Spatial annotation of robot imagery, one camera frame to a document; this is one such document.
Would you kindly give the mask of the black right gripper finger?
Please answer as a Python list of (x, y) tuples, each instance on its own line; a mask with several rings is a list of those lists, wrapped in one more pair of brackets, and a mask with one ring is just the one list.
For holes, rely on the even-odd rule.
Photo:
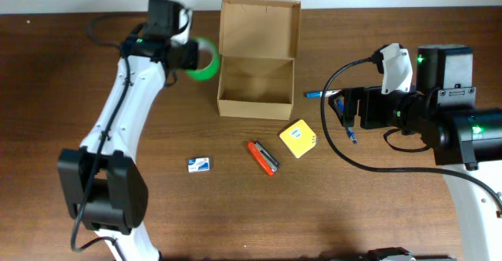
[(358, 102), (362, 98), (364, 88), (348, 88), (343, 90), (344, 112), (343, 127), (353, 127), (358, 113)]
[(328, 98), (328, 104), (333, 110), (333, 112), (336, 114), (340, 125), (345, 126), (344, 122), (344, 102), (343, 98), (341, 96), (330, 96)]

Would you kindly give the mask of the green tape roll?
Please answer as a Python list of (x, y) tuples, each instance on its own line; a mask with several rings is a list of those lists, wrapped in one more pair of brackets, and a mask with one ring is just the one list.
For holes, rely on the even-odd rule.
[(187, 75), (196, 81), (208, 81), (220, 69), (220, 55), (217, 46), (209, 39), (196, 37), (192, 41), (197, 44), (196, 57), (199, 65), (195, 69), (187, 69)]

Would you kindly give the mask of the yellow sticky note pad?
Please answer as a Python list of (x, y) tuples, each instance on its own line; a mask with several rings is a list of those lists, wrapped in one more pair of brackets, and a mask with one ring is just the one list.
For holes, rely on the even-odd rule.
[(295, 158), (301, 158), (318, 143), (318, 137), (303, 119), (288, 125), (278, 134)]

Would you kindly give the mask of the cardboard box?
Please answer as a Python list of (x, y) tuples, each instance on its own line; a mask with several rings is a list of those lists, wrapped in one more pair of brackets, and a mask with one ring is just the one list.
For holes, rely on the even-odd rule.
[(289, 120), (300, 22), (300, 1), (222, 0), (219, 115)]

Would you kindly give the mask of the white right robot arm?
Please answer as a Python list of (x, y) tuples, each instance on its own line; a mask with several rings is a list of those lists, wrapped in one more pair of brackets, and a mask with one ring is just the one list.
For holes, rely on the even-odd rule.
[(420, 136), (455, 205), (464, 257), (501, 257), (501, 111), (478, 109), (473, 52), (465, 45), (422, 45), (417, 58), (398, 43), (377, 49), (379, 86), (322, 92), (345, 128), (386, 128)]

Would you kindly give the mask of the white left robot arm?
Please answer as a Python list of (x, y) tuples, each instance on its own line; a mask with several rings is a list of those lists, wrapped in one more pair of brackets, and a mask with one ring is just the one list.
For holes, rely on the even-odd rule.
[(80, 147), (62, 150), (57, 162), (67, 210), (75, 221), (73, 252), (103, 241), (117, 260), (162, 259), (144, 224), (149, 193), (136, 152), (168, 77), (198, 66), (192, 23), (193, 11), (183, 4), (149, 0), (146, 21), (115, 46), (118, 71), (104, 108)]

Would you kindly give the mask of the blue white marker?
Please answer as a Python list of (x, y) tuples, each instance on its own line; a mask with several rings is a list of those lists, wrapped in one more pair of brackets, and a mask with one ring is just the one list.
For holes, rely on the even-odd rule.
[(329, 96), (335, 95), (339, 91), (340, 91), (339, 89), (328, 90), (328, 91), (326, 91), (325, 94), (323, 94), (322, 91), (306, 92), (305, 97), (308, 99), (318, 99), (318, 98), (321, 98), (322, 96), (329, 97)]

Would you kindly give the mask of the blue white staples box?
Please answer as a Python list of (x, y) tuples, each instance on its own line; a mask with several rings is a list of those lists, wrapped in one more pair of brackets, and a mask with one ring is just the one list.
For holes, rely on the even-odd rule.
[(187, 170), (193, 172), (206, 172), (210, 170), (210, 159), (203, 158), (190, 158), (187, 163)]

